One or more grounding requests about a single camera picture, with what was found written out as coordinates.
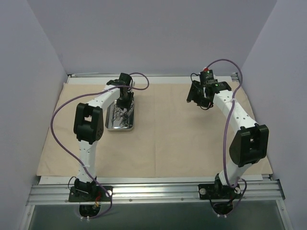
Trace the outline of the steel forceps with ring handles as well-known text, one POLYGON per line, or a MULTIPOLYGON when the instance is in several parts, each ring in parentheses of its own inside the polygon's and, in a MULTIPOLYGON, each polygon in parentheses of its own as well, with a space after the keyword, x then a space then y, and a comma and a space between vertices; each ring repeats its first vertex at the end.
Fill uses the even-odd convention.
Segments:
POLYGON ((128 127, 130 125, 130 119, 131 119, 132 114, 133 114, 133 110, 130 109, 121 115, 121 118, 122 118, 120 122, 121 127, 128 127))

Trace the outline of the steel instrument tray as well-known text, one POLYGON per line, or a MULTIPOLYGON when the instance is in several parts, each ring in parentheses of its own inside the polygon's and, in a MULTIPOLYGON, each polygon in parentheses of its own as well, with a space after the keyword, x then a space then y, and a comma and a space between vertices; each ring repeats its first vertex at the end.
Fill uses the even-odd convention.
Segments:
POLYGON ((105 127, 107 128, 108 131, 114 131, 114 132, 131 131, 134 128, 134 101, 132 100, 132 104, 130 108, 121 109, 122 110, 121 115, 127 110, 130 110, 130 109, 133 110, 133 114, 131 116, 129 126, 120 126, 120 122, 122 118, 119 121, 117 120, 112 121, 112 111, 113 111, 113 107, 116 105, 116 102, 117 101, 114 101, 107 109, 105 127))

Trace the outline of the beige cloth kit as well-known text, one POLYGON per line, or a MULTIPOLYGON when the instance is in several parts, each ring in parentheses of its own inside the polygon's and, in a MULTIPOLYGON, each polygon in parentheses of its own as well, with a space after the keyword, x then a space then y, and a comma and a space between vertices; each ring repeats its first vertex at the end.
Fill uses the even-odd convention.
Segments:
MULTIPOLYGON (((36 174, 75 176, 80 155, 73 123, 76 106, 93 99, 104 85, 65 84, 54 131, 48 132, 36 174)), ((135 91, 131 131, 105 130, 96 149, 98 177, 215 176, 223 169, 226 123, 218 107, 187 103, 188 84, 151 84, 135 91)))

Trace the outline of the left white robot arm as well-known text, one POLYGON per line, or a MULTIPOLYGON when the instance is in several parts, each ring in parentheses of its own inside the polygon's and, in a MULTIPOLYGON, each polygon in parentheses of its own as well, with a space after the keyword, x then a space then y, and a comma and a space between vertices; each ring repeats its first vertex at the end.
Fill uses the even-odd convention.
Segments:
POLYGON ((104 128, 130 130, 134 123, 135 83, 129 74, 121 73, 118 79, 107 82, 104 93, 76 107, 73 131, 80 147, 80 167, 74 188, 80 196, 91 201, 96 197, 98 185, 94 182, 95 153, 104 128))

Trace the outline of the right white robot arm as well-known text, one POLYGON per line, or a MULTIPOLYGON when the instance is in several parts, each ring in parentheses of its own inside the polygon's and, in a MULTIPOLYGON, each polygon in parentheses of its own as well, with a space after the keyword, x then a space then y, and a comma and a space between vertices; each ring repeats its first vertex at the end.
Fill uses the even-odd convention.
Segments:
POLYGON ((223 198, 234 189, 244 172, 267 155, 269 129, 258 124, 236 100, 236 91, 225 81, 218 81, 211 69, 198 73, 187 96, 203 110, 218 107, 226 117, 223 134, 223 170, 217 175, 213 192, 223 198))

